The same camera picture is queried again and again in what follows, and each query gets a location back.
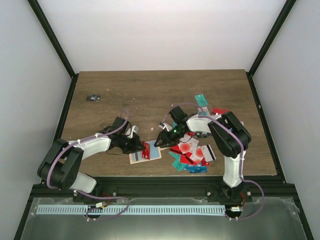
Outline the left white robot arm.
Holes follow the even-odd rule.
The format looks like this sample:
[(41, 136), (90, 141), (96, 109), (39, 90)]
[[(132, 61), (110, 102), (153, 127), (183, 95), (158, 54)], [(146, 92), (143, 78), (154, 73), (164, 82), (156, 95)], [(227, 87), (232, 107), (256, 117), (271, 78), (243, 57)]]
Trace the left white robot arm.
[(97, 202), (102, 196), (102, 189), (97, 186), (97, 180), (80, 172), (82, 161), (113, 148), (120, 148), (127, 155), (145, 150), (136, 129), (134, 126), (127, 131), (102, 130), (75, 141), (57, 139), (38, 167), (37, 175), (51, 189), (83, 192), (89, 201)]

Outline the white card red circle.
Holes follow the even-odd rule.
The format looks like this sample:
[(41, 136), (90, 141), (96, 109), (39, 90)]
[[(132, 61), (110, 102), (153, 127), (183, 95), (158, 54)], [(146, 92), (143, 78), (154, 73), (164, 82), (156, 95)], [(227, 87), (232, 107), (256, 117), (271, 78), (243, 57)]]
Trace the white card red circle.
[(193, 153), (197, 150), (199, 141), (195, 138), (189, 139), (187, 142), (180, 142), (178, 147), (183, 154)]

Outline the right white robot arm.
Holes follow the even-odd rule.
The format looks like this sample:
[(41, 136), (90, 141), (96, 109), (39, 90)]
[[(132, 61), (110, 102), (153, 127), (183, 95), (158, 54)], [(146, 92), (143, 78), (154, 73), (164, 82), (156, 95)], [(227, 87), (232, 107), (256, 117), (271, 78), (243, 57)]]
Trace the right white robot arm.
[(240, 196), (239, 185), (243, 181), (243, 161), (251, 135), (235, 114), (226, 111), (217, 115), (187, 115), (179, 107), (169, 112), (176, 123), (171, 128), (160, 123), (162, 131), (158, 134), (154, 146), (160, 148), (173, 147), (186, 133), (209, 133), (212, 135), (219, 151), (224, 156), (223, 198), (229, 202)]

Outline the beige card holder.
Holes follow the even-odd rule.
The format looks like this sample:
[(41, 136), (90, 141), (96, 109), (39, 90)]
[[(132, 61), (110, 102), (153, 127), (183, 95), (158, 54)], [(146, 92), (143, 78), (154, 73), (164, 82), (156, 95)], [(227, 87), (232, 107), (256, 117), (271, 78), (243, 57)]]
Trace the beige card holder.
[(155, 147), (155, 142), (155, 140), (143, 142), (145, 146), (144, 150), (129, 154), (130, 164), (133, 165), (161, 159), (161, 151), (165, 150), (165, 148)]

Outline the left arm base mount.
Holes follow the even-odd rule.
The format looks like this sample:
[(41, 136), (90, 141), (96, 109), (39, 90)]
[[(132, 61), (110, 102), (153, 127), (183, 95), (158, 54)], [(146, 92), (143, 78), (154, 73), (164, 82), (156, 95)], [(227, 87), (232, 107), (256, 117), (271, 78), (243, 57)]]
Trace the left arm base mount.
[[(110, 185), (105, 183), (101, 178), (96, 179), (97, 184), (94, 187), (93, 191), (89, 193), (95, 197), (116, 197), (118, 195), (118, 187), (115, 185)], [(102, 201), (101, 199), (95, 199), (83, 194), (78, 194), (77, 196), (73, 197), (74, 202), (79, 203), (97, 203), (98, 201)]]

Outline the red card black stripe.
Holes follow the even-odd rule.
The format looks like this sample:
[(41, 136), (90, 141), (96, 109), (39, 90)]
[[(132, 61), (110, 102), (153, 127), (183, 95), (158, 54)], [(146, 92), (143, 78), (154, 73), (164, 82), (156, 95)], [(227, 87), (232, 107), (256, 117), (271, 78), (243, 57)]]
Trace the red card black stripe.
[(176, 154), (176, 155), (179, 155), (179, 156), (180, 156), (180, 160), (179, 160), (179, 161), (180, 161), (182, 164), (193, 165), (193, 163), (194, 163), (194, 161), (191, 160), (188, 155), (183, 154), (181, 151), (179, 151), (179, 150), (177, 150), (177, 149), (175, 149), (175, 148), (171, 148), (171, 149), (169, 150), (169, 152), (170, 152), (170, 153), (173, 153), (173, 154)]

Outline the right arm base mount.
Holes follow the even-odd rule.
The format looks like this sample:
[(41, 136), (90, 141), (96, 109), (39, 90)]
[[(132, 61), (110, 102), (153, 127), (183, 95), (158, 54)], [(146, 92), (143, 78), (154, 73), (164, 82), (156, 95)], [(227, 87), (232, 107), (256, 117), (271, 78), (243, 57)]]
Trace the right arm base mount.
[(252, 197), (247, 194), (249, 191), (246, 186), (241, 183), (236, 187), (229, 187), (225, 183), (209, 184), (205, 187), (207, 199), (210, 202), (219, 202), (221, 204), (252, 202)]

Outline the red VIP card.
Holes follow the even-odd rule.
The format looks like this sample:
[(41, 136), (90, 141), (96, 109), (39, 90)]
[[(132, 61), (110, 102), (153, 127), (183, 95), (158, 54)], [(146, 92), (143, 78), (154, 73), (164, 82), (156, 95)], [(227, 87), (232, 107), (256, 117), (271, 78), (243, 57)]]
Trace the red VIP card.
[(150, 160), (151, 158), (151, 150), (150, 150), (150, 144), (147, 142), (142, 142), (144, 149), (141, 152), (141, 156), (145, 160)]

